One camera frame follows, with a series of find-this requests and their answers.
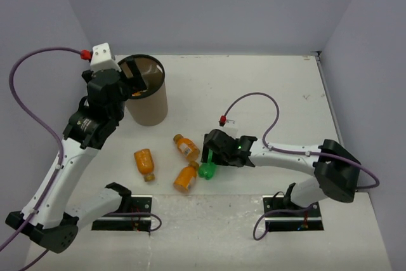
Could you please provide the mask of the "green plastic bottle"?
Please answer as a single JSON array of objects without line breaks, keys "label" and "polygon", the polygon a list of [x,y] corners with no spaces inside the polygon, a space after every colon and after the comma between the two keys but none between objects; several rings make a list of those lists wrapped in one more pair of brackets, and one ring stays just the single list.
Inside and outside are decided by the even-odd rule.
[{"label": "green plastic bottle", "polygon": [[204,178],[205,180],[210,180],[213,178],[217,169],[217,165],[213,162],[213,152],[212,150],[208,151],[207,161],[203,162],[200,165],[198,174],[200,178]]}]

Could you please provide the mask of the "orange juice bottle barcode label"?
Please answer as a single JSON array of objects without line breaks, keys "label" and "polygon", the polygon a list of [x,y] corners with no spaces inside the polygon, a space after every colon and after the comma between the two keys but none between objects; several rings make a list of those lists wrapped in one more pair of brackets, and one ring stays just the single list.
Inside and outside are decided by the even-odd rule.
[{"label": "orange juice bottle barcode label", "polygon": [[177,134],[173,137],[173,142],[175,143],[179,152],[188,162],[196,161],[198,159],[200,150],[193,141],[185,138],[181,134]]}]

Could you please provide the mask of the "plain orange juice bottle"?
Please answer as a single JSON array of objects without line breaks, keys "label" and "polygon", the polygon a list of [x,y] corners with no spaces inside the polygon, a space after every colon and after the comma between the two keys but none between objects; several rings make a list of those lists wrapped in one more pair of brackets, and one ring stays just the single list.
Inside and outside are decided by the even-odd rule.
[{"label": "plain orange juice bottle", "polygon": [[197,179],[197,172],[199,170],[199,164],[195,161],[191,161],[188,166],[183,168],[175,181],[173,182],[174,188],[181,193],[187,194],[194,186]]}]

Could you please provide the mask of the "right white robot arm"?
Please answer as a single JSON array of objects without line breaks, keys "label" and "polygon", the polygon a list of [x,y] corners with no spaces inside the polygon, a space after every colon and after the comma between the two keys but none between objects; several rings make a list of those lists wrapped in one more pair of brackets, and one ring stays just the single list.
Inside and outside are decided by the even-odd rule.
[{"label": "right white robot arm", "polygon": [[301,154],[288,154],[294,145],[276,148],[265,145],[255,136],[233,138],[220,129],[204,135],[202,161],[213,153],[212,161],[219,166],[265,167],[297,171],[310,176],[301,183],[292,183],[284,192],[281,202],[272,204],[291,216],[300,214],[316,202],[330,198],[337,202],[351,203],[357,189],[360,163],[338,142],[324,140],[321,145],[302,146]]}]

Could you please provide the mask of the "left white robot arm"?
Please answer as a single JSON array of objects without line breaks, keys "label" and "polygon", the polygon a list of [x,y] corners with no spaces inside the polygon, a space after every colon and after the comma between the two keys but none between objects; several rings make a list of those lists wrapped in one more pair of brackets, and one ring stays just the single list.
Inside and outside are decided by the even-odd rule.
[{"label": "left white robot arm", "polygon": [[109,183],[78,207],[67,203],[90,162],[124,117],[124,103],[133,94],[129,79],[113,60],[91,63],[82,73],[87,95],[63,132],[62,149],[41,186],[21,210],[11,212],[6,224],[38,246],[65,251],[86,225],[110,213],[128,214],[131,191]]}]

